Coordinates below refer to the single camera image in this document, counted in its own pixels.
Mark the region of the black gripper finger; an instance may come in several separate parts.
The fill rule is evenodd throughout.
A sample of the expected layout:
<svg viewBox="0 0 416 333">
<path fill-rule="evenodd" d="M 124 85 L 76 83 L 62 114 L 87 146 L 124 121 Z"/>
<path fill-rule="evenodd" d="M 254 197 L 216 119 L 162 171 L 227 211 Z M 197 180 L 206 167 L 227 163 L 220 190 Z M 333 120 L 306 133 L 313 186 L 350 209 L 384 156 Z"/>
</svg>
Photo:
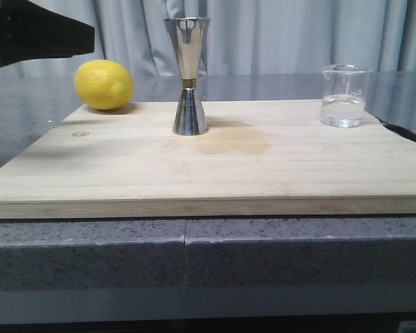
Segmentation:
<svg viewBox="0 0 416 333">
<path fill-rule="evenodd" d="M 0 1 L 0 67 L 94 52 L 94 27 L 31 1 Z"/>
</svg>

